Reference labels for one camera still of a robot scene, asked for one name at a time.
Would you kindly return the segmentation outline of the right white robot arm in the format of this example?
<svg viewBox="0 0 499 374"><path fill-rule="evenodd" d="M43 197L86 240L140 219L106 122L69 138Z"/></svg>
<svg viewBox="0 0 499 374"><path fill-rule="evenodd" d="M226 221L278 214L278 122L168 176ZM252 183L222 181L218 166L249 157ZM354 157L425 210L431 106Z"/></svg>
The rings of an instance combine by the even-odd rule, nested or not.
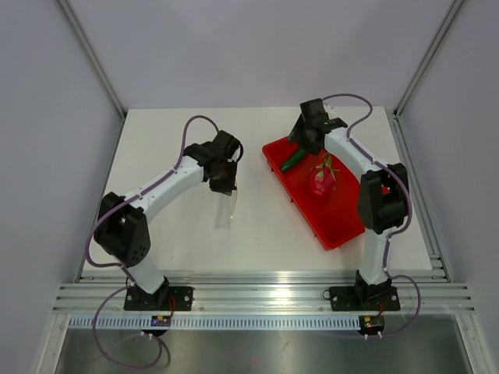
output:
<svg viewBox="0 0 499 374"><path fill-rule="evenodd" d="M335 312L395 312L400 310L396 287L388 273L391 238L412 219L409 177L401 163L385 164L355 137L352 127L330 118L321 98L300 105L300 115L288 139L307 153L322 150L337 157L359 181L357 212L366 229L363 259L352 286L328 288Z"/></svg>

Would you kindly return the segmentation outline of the clear zip top bag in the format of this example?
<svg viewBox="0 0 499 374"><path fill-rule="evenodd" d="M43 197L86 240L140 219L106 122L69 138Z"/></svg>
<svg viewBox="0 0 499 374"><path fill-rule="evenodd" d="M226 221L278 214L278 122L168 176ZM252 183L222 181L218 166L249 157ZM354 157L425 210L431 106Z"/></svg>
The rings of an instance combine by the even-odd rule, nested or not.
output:
<svg viewBox="0 0 499 374"><path fill-rule="evenodd" d="M235 214L238 192L232 191L229 194L219 194L218 204L215 214L214 228L218 230L229 230Z"/></svg>

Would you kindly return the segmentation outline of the green cucumber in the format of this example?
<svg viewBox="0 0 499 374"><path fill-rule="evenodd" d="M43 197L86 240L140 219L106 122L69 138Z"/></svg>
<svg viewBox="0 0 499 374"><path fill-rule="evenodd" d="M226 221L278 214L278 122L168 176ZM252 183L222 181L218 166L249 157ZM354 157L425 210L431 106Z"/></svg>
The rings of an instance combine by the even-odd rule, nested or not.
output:
<svg viewBox="0 0 499 374"><path fill-rule="evenodd" d="M305 150L298 149L295 153L293 153L286 161L284 161L280 165L279 170L282 173L291 171L295 166L297 166L303 160L303 158L306 155L307 152Z"/></svg>

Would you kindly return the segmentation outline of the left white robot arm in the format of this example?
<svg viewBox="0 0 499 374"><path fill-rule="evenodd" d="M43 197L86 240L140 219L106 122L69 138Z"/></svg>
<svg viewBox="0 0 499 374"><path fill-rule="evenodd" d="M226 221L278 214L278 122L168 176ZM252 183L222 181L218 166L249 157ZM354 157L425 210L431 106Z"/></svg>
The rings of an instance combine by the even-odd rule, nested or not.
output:
<svg viewBox="0 0 499 374"><path fill-rule="evenodd" d="M233 135L220 130L205 143L183 146L168 171L128 195L108 193L101 201L93 240L118 261L149 309L168 302L169 281L154 265L149 224L184 192L206 182L212 192L230 196L243 147Z"/></svg>

